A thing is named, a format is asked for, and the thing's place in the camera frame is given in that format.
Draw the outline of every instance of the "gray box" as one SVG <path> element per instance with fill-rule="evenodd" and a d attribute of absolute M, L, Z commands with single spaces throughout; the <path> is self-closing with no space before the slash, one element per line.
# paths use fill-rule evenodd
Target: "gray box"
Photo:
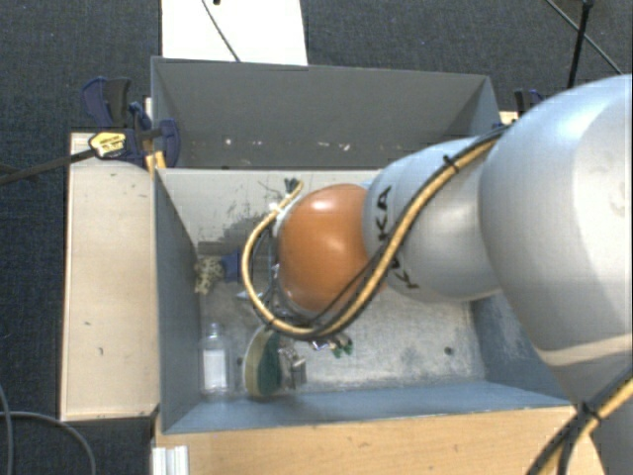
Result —
<path fill-rule="evenodd" d="M 166 433 L 370 421 L 567 404 L 502 296 L 419 304 L 385 291 L 349 329 L 355 352 L 298 350 L 309 383 L 268 401 L 243 385 L 199 393 L 198 342 L 208 319 L 226 326 L 238 371 L 260 321 L 239 284 L 194 292 L 201 254 L 241 247 L 286 177 L 307 190 L 362 182 L 431 143 L 498 121 L 485 76 L 154 58 L 154 120 L 173 117 L 180 167 L 154 187 L 161 370 Z"/>

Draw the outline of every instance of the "clear water bottle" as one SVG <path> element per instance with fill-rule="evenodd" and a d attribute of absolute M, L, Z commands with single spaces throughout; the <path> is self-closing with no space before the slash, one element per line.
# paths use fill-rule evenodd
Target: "clear water bottle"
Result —
<path fill-rule="evenodd" d="M 228 393 L 228 347 L 223 336 L 222 326 L 215 322 L 207 327 L 201 341 L 201 392 L 205 396 L 225 395 Z"/>

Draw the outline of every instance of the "cable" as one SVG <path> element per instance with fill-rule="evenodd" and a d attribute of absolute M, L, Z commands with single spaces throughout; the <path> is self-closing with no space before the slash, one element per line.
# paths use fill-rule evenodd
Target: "cable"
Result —
<path fill-rule="evenodd" d="M 527 475 L 549 474 L 558 463 L 558 475 L 567 473 L 574 446 L 591 434 L 600 422 L 609 417 L 633 396 L 633 366 L 616 377 L 594 398 L 581 405 L 534 460 Z"/>
<path fill-rule="evenodd" d="M 578 441 L 589 435 L 609 415 L 615 412 L 633 395 L 633 366 L 618 376 L 602 392 L 589 402 L 581 405 L 577 414 L 577 424 L 570 433 L 561 450 L 558 463 L 558 475 L 567 475 L 574 447 Z"/>
<path fill-rule="evenodd" d="M 545 0 L 545 2 L 547 2 L 547 4 L 554 9 L 560 16 L 561 18 L 563 18 L 574 30 L 578 31 L 579 30 L 579 26 L 574 23 L 574 21 L 572 21 L 572 19 L 563 12 L 563 10 L 554 3 L 553 0 Z M 602 56 L 602 58 L 604 59 L 604 61 L 606 61 L 609 66 L 618 74 L 622 74 L 622 70 L 620 70 L 620 67 L 617 66 L 617 64 L 615 63 L 615 61 L 613 61 L 613 59 L 611 59 L 611 57 L 606 54 L 606 52 L 604 52 L 599 45 L 597 45 L 593 39 L 588 36 L 585 35 L 585 40 L 595 49 L 595 51 Z"/>
<path fill-rule="evenodd" d="M 11 411 L 9 410 L 9 402 L 7 396 L 4 394 L 4 389 L 0 385 L 0 401 L 2 402 L 2 416 L 4 417 L 7 426 L 7 475 L 13 474 L 13 456 L 14 456 L 14 444 L 13 444 L 13 422 L 11 421 Z"/>
<path fill-rule="evenodd" d="M 11 412 L 9 409 L 9 403 L 7 397 L 4 394 L 4 390 L 0 385 L 0 401 L 2 402 L 3 412 L 0 412 L 0 418 L 4 418 L 7 423 L 7 475 L 13 475 L 14 467 L 14 449 L 15 441 L 13 437 L 13 419 L 25 419 L 31 421 L 40 421 L 55 426 L 56 428 L 62 428 L 66 430 L 72 437 L 74 437 L 83 447 L 90 461 L 90 473 L 91 475 L 97 475 L 97 462 L 95 455 L 90 448 L 90 445 L 86 441 L 86 438 L 75 429 L 73 426 L 68 425 L 53 417 L 45 416 L 43 414 L 37 414 L 35 412 Z"/>
<path fill-rule="evenodd" d="M 428 204 L 434 195 L 455 174 L 457 174 L 460 169 L 467 166 L 483 153 L 487 152 L 500 138 L 506 128 L 507 127 L 497 128 L 487 135 L 476 139 L 469 146 L 466 146 L 462 151 L 453 156 L 449 160 L 449 163 L 445 163 L 438 168 L 438 170 L 424 182 L 399 217 L 390 237 L 387 238 L 384 245 L 379 249 L 377 254 L 374 255 L 376 260 L 372 257 L 372 274 L 362 283 L 362 286 L 360 287 L 360 290 L 357 290 L 357 294 L 354 299 L 345 305 L 325 326 L 320 327 L 296 326 L 276 317 L 275 314 L 268 310 L 266 305 L 260 301 L 253 288 L 251 276 L 249 274 L 249 260 L 253 246 L 259 238 L 259 235 L 266 230 L 275 221 L 283 209 L 299 195 L 304 184 L 302 181 L 298 181 L 297 186 L 293 189 L 293 191 L 290 192 L 250 234 L 242 252 L 242 281 L 251 303 L 253 304 L 255 312 L 272 329 L 299 340 L 311 340 L 327 336 L 329 334 L 339 333 L 345 329 L 356 319 L 358 315 L 360 315 L 363 309 L 373 298 L 374 294 L 378 290 L 378 287 L 382 283 L 382 280 L 385 278 L 396 252 L 403 244 L 408 230 L 415 222 L 417 215 L 419 215 L 424 206 Z"/>
<path fill-rule="evenodd" d="M 574 47 L 574 57 L 572 58 L 572 66 L 570 68 L 570 77 L 567 81 L 567 89 L 574 87 L 576 84 L 576 72 L 578 71 L 578 63 L 581 60 L 581 50 L 583 49 L 583 40 L 587 35 L 587 22 L 589 19 L 589 11 L 593 7 L 593 0 L 583 0 L 583 13 L 581 15 L 581 23 L 576 37 L 576 46 Z"/>
<path fill-rule="evenodd" d="M 222 30 L 221 30 L 220 26 L 218 25 L 218 23 L 216 22 L 216 19 L 214 18 L 214 15 L 211 14 L 211 11 L 209 10 L 209 7 L 207 6 L 207 2 L 205 2 L 205 0 L 200 0 L 200 1 L 202 2 L 202 5 L 205 6 L 205 10 L 207 11 L 207 14 L 209 15 L 209 18 L 211 19 L 211 22 L 213 23 L 214 27 L 216 28 L 216 31 L 218 32 L 218 34 L 220 35 L 220 38 L 225 43 L 225 46 L 228 49 L 228 51 L 230 52 L 231 56 L 233 57 L 233 59 L 236 62 L 240 63 L 241 60 L 239 59 L 239 56 L 237 56 L 237 53 L 230 46 L 230 43 L 228 42 L 228 39 L 225 37 L 225 34 L 222 33 Z"/>

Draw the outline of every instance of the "wooden table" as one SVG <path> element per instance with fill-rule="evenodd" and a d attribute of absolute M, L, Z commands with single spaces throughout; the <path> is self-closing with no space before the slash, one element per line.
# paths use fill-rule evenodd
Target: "wooden table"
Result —
<path fill-rule="evenodd" d="M 156 446 L 189 447 L 191 475 L 523 474 L 571 407 L 315 427 L 160 433 Z M 572 475 L 603 474 L 590 440 Z"/>

